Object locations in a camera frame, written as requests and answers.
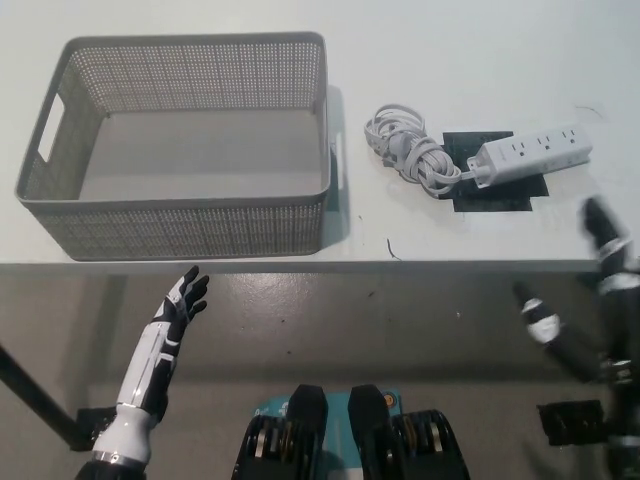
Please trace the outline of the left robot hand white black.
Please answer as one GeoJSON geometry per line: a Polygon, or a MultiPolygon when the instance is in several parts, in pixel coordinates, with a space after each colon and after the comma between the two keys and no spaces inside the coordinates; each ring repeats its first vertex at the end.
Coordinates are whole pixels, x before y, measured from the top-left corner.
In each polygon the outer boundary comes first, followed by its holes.
{"type": "Polygon", "coordinates": [[[209,277],[193,266],[166,293],[138,340],[117,397],[119,405],[162,420],[184,334],[207,306],[208,282],[209,277]]]}

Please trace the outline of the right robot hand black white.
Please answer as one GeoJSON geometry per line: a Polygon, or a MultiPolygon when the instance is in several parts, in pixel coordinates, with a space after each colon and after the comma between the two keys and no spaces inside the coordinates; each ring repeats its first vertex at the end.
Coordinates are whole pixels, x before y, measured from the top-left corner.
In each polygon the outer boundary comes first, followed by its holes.
{"type": "Polygon", "coordinates": [[[589,341],[524,282],[512,291],[529,337],[583,383],[602,383],[612,393],[607,436],[615,446],[639,445],[639,269],[629,265],[631,240],[598,197],[581,208],[597,272],[595,293],[603,338],[589,341]]]}

